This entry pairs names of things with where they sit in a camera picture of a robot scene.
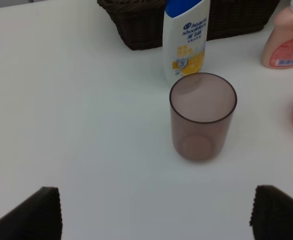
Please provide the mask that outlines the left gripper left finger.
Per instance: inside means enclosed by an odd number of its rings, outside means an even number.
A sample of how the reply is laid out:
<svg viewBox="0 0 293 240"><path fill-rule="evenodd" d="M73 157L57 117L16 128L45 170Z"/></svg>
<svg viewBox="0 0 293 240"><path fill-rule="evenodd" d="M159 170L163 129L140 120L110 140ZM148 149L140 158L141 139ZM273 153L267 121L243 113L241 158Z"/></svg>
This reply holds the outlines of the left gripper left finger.
<svg viewBox="0 0 293 240"><path fill-rule="evenodd" d="M57 187L43 186L0 218L0 240L60 240L63 219Z"/></svg>

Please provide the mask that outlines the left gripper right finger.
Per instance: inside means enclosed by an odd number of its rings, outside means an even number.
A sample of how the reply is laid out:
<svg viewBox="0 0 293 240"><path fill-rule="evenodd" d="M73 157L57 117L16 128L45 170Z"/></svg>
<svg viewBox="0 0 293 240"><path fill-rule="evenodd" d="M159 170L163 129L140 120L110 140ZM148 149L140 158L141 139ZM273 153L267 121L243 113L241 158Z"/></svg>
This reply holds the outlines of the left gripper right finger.
<svg viewBox="0 0 293 240"><path fill-rule="evenodd" d="M293 240L293 198L273 185L257 186L249 225L255 240Z"/></svg>

